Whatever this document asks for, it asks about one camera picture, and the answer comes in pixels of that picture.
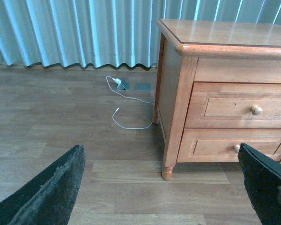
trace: turned wooden leg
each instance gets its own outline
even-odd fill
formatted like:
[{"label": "turned wooden leg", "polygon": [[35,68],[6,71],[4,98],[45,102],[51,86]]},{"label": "turned wooden leg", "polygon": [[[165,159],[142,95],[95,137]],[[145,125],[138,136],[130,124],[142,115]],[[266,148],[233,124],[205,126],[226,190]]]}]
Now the turned wooden leg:
[{"label": "turned wooden leg", "polygon": [[163,167],[162,177],[164,180],[169,180],[173,174],[173,167]]},{"label": "turned wooden leg", "polygon": [[153,113],[153,123],[154,123],[154,124],[158,124],[158,112],[157,112],[157,109],[154,109],[154,113]]}]

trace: dresser drawer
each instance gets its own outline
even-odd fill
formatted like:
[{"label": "dresser drawer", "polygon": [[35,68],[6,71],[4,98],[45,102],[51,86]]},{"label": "dresser drawer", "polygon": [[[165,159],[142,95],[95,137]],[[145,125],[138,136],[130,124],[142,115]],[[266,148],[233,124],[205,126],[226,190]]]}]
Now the dresser drawer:
[{"label": "dresser drawer", "polygon": [[199,57],[195,81],[281,83],[281,60]]},{"label": "dresser drawer", "polygon": [[281,128],[281,84],[196,82],[185,128]]},{"label": "dresser drawer", "polygon": [[281,129],[184,129],[177,162],[238,161],[240,143],[281,160]]}]

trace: metal floor plate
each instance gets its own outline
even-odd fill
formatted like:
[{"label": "metal floor plate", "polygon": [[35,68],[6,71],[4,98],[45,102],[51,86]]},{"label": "metal floor plate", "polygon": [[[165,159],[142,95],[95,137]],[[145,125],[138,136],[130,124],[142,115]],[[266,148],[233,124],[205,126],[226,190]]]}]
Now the metal floor plate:
[{"label": "metal floor plate", "polygon": [[135,85],[135,90],[138,91],[151,91],[151,84],[149,83],[137,83]]}]

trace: white curtain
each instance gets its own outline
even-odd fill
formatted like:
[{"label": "white curtain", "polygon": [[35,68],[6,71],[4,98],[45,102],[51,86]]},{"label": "white curtain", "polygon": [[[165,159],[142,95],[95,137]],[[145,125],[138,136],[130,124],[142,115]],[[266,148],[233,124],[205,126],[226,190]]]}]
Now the white curtain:
[{"label": "white curtain", "polygon": [[157,63],[159,18],[281,24],[281,0],[0,0],[0,63]]}]

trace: charging cable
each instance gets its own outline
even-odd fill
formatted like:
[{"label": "charging cable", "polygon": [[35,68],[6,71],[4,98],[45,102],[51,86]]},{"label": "charging cable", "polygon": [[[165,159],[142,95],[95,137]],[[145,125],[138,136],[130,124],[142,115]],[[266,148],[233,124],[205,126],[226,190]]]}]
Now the charging cable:
[{"label": "charging cable", "polygon": [[[120,96],[122,96],[122,97],[124,97],[124,98],[129,98],[129,99],[137,100],[137,101],[140,101],[140,102],[143,102],[143,103],[148,103],[148,104],[154,105],[152,102],[146,102],[146,101],[140,100],[140,99],[138,99],[138,98],[134,98],[134,97],[127,97],[127,96],[124,96],[124,95],[122,95],[122,94],[116,92],[115,90],[113,90],[113,89],[111,88],[111,86],[110,86],[110,84],[109,84],[109,82],[108,82],[108,78],[112,79],[117,85],[120,85],[120,84],[121,84],[121,80],[118,79],[118,78],[115,79],[115,78],[113,78],[113,77],[111,77],[111,76],[106,76],[106,81],[107,81],[108,87],[109,87],[110,90],[113,91],[114,93],[116,93],[116,94],[118,94],[118,95],[120,95]],[[147,127],[141,127],[141,128],[132,128],[132,127],[129,127],[129,128],[128,128],[128,127],[127,127],[127,128],[126,128],[126,127],[120,125],[120,124],[119,124],[118,122],[116,122],[116,120],[114,119],[114,115],[117,113],[118,110],[119,110],[119,108],[117,108],[116,111],[113,113],[112,119],[113,119],[113,121],[114,121],[119,127],[123,128],[123,129],[142,130],[142,129],[147,129],[147,128],[149,128],[149,127],[153,124],[153,121],[152,121],[152,122],[150,123],[150,125],[147,126]]]}]

